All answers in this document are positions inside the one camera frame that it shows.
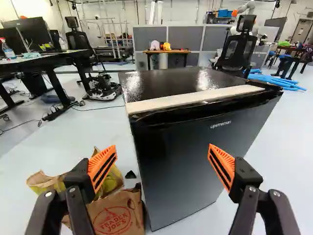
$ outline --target yellow object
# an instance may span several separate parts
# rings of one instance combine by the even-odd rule
[[[100,152],[96,147],[94,147],[94,151],[92,156],[96,155]],[[26,184],[38,195],[41,193],[55,189],[57,192],[61,192],[65,190],[65,185],[63,183],[63,179],[66,173],[58,176],[47,176],[45,173],[40,170],[35,174],[31,175],[27,180]],[[120,170],[116,167],[116,165],[112,165],[110,168],[101,188],[96,193],[94,200],[105,197],[112,193],[114,190],[120,189],[123,186],[123,176]]]
[[[163,50],[171,50],[171,44],[169,44],[169,43],[164,43],[164,44],[163,44]]]

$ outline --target upstreman logo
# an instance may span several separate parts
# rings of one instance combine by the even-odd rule
[[[212,126],[211,126],[211,129],[214,129],[215,127],[219,127],[219,126],[228,125],[228,124],[230,124],[230,123],[231,123],[231,121],[221,122],[221,123],[212,125]]]
[[[123,234],[131,223],[131,213],[126,207],[104,208],[93,221],[96,231],[102,234]]]

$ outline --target mini fridge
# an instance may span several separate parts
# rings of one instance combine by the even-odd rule
[[[120,73],[152,231],[214,203],[210,143],[244,157],[280,87],[187,67]]]

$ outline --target paper bag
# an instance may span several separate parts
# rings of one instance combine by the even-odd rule
[[[92,157],[96,155],[99,151],[94,147]],[[65,190],[65,185],[63,179],[66,173],[54,177],[45,175],[45,173],[40,170],[35,174],[31,175],[27,180],[26,184],[38,195],[47,191],[55,189],[57,192]],[[98,198],[105,197],[117,189],[120,189],[124,185],[123,176],[120,170],[113,164],[110,168],[101,188],[97,192],[94,200]]]
[[[144,235],[141,184],[86,205],[97,235]],[[69,216],[62,223],[70,228]]]

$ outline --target water bottle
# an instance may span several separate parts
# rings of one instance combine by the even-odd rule
[[[8,59],[16,59],[14,51],[5,43],[5,38],[0,38],[2,42],[2,50]]]

